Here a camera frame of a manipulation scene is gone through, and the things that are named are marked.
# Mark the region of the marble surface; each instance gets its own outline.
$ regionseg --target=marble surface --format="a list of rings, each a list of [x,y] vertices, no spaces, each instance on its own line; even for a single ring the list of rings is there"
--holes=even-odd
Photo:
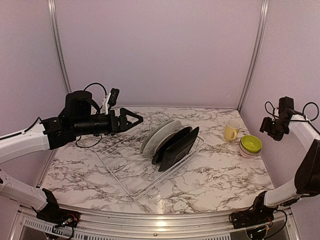
[[[137,174],[137,169],[130,168],[130,164],[137,161],[138,156],[125,143],[116,144],[110,137],[91,148],[79,148],[74,142],[69,143],[58,150],[42,185],[53,191],[59,203],[123,213],[206,213],[249,207],[258,193],[274,188],[260,155],[248,159],[239,153],[239,140],[249,133],[237,110],[176,107],[128,109],[144,117],[162,111],[180,120],[184,126],[199,126],[199,136],[204,139],[204,144],[178,172],[135,202],[105,166],[107,164],[122,184],[139,185],[128,177],[128,173],[131,177]],[[225,142],[223,138],[229,119],[241,122],[240,132],[233,142]],[[96,141],[96,137],[86,136],[78,144],[90,146]],[[139,144],[141,142],[132,147],[139,148]],[[110,155],[114,151],[121,154]],[[132,161],[128,164],[123,156]],[[148,172],[147,168],[152,169],[153,166],[150,163],[144,167],[142,169]]]

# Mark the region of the mug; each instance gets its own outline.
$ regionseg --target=mug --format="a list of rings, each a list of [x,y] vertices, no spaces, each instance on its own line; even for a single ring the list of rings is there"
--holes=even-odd
[[[224,129],[224,139],[228,142],[235,140],[237,138],[240,127],[241,124],[237,120],[228,120]]]

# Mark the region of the wall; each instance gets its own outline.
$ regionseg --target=wall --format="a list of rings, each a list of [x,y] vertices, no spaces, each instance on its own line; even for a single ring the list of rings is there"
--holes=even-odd
[[[73,90],[119,88],[120,105],[237,108],[261,1],[57,0]],[[95,100],[103,91],[93,87]]]
[[[65,90],[58,65],[48,3],[0,1],[0,136],[27,128],[37,116],[59,114]],[[36,185],[49,152],[0,165],[13,177]],[[19,204],[0,197],[1,239],[7,239]]]
[[[320,105],[320,1],[270,1],[267,26],[252,85],[241,112],[249,131],[262,139],[261,152],[275,186],[295,175],[306,152],[294,134],[281,142],[259,132],[267,116],[264,104],[278,106],[279,98],[289,96],[295,108],[305,103]],[[310,107],[309,117],[315,115]],[[314,122],[320,129],[320,119]],[[292,206],[302,240],[319,239],[320,196]]]

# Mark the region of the white plate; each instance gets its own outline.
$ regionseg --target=white plate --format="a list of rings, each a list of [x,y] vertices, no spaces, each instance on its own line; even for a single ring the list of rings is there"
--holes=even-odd
[[[173,119],[169,119],[168,121],[162,123],[160,126],[158,126],[155,130],[153,130],[149,136],[144,140],[144,142],[142,143],[141,146],[141,152],[143,153],[145,150],[145,147],[147,145],[147,143],[149,142],[149,140],[153,137],[153,135],[155,135],[160,129],[162,129],[165,125],[172,123],[174,120]]]
[[[176,133],[181,128],[181,122],[179,120],[175,120],[170,122],[169,124],[162,127],[159,131],[157,131],[147,142],[145,148],[142,152],[142,155],[145,157],[152,157],[156,154],[156,151],[160,144],[171,134]]]

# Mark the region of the white wire dish rack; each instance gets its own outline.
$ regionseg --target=white wire dish rack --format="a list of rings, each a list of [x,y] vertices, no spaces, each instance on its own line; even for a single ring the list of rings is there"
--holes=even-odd
[[[164,112],[155,112],[129,132],[104,137],[104,146],[94,150],[106,169],[135,202],[181,169],[204,143],[198,136],[189,154],[165,172],[159,172],[159,165],[152,165],[152,159],[142,155],[141,146],[152,130],[171,119]]]

